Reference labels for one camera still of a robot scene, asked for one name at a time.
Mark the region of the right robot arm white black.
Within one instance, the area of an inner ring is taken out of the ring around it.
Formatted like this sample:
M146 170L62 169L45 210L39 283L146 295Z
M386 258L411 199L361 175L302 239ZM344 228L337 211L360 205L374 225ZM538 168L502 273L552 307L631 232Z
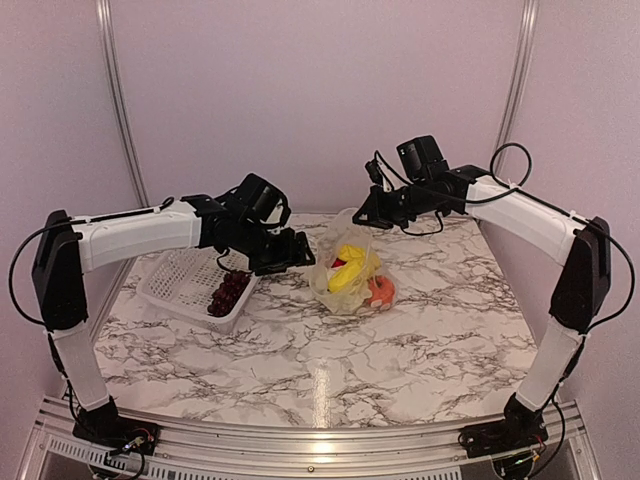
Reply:
M611 286L611 239L606 221L587 220L507 184L487 170L443 167L431 178L394 189L379 163L365 168L373 184L354 214L356 224L406 227L418 216L451 212L494 224L547 254L562 271L553 290L543 340L531 368L505 408L495 438L515 448L534 431L533 416L568 377Z

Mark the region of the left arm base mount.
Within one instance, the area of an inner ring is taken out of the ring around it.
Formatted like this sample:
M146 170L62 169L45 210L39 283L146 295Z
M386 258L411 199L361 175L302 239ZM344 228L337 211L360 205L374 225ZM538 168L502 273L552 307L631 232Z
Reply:
M155 451L159 425L121 416L112 397L94 410L80 407L73 418L73 435L76 438L109 447L111 455L135 452L149 456Z

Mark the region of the white cauliflower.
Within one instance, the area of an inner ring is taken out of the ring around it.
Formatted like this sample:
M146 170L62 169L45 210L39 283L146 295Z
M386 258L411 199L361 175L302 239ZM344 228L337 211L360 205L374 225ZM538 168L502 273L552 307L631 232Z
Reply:
M337 293L330 293L327 289L327 272L330 269L324 266L312 269L309 276L309 286L314 298L331 313L342 315L355 312L371 296L367 286L366 275L361 280L356 281L350 288L345 288Z

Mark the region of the clear zip top bag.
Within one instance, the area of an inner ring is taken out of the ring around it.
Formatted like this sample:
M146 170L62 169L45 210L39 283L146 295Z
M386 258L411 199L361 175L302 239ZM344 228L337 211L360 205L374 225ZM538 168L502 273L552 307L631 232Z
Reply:
M308 274L316 300L335 315L384 311L396 300L396 285L373 246L373 236L353 223L354 208L339 212L316 242L316 264Z

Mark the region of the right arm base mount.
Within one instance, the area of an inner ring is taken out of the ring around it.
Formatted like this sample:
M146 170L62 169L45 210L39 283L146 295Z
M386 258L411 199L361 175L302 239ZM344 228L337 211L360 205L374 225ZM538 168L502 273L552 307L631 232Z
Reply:
M468 458L478 458L545 443L548 438L540 410L510 402L503 419L463 427L458 443Z

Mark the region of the yellow banana piece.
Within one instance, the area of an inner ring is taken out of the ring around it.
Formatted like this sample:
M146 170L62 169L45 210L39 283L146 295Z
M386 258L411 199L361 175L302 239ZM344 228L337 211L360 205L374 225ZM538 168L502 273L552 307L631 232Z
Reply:
M361 280L368 273L368 268L360 268L353 263L345 264L340 268L331 268L327 272L328 291L337 293L345 288L350 288L356 281Z

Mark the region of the dark red grape bunch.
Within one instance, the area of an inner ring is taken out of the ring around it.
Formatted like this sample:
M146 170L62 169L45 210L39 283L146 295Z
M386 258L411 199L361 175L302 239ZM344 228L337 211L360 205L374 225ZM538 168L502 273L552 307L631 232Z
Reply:
M240 270L227 272L222 283L213 292L207 313L213 317L224 317L231 313L249 284L251 275Z

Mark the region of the yellow corn cob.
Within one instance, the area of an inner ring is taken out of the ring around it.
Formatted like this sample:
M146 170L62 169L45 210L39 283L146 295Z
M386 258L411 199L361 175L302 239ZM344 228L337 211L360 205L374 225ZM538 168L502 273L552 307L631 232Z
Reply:
M362 248L352 244L343 244L338 250L336 258L345 264L353 263L360 268L378 269L381 266L380 258L371 248Z

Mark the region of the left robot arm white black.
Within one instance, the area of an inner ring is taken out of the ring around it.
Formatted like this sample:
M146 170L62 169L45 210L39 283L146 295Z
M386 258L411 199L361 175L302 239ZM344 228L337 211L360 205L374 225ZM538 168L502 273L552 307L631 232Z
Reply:
M306 235L286 225L288 210L274 224L262 222L261 214L230 193L98 217L50 214L37 234L32 281L52 357L81 408L81 428L106 445L119 444L127 432L90 339L86 275L146 254L191 248L240 253L257 276L314 264Z

